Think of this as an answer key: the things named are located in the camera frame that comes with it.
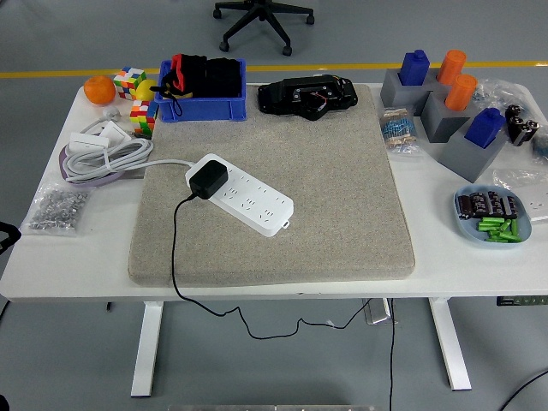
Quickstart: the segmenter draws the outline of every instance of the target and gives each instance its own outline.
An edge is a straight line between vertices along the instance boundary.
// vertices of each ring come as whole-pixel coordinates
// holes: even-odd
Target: white power strip
[[[224,164],[229,172],[229,180],[212,195],[210,202],[266,237],[287,229],[293,215],[293,200],[215,154],[207,154],[187,171],[189,187],[190,177],[210,160]]]

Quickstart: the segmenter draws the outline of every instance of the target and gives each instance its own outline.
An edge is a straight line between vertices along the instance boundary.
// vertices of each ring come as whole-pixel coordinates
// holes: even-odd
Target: power outlet
[[[548,184],[512,188],[519,197],[531,221],[548,218]]]
[[[190,177],[210,160],[224,164],[229,172],[229,180],[212,195],[210,202],[266,237],[287,229],[293,215],[293,200],[216,154],[207,154],[187,171],[188,186]]]

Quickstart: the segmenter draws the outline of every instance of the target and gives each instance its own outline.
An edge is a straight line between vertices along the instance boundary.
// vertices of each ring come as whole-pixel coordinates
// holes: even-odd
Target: white cable
[[[63,169],[67,182],[89,182],[111,173],[136,170],[157,164],[184,164],[192,167],[194,163],[184,160],[156,160],[146,162],[154,144],[150,140],[133,139],[116,147],[92,152],[77,152],[63,160]]]
[[[121,118],[122,115],[120,114],[120,111],[113,105],[109,105],[108,107],[105,107],[103,109],[103,116],[101,118],[99,118],[95,122],[92,122],[89,126],[80,131],[80,133],[85,134],[87,131],[91,130],[101,122],[119,122]]]

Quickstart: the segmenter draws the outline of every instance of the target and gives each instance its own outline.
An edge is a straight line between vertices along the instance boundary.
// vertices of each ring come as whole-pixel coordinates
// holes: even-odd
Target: black power adapter
[[[188,184],[193,194],[203,200],[208,200],[228,180],[229,172],[226,166],[217,160],[210,160],[190,177]]]

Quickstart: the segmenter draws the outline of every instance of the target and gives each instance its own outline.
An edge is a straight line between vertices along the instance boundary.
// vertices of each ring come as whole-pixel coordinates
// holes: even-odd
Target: orange cylinder
[[[463,111],[470,102],[478,85],[473,75],[459,74],[445,99],[445,106],[453,111]]]
[[[455,81],[455,78],[461,73],[464,63],[466,62],[466,54],[460,50],[449,50],[445,54],[444,62],[439,68],[438,81],[446,86],[450,86]]]

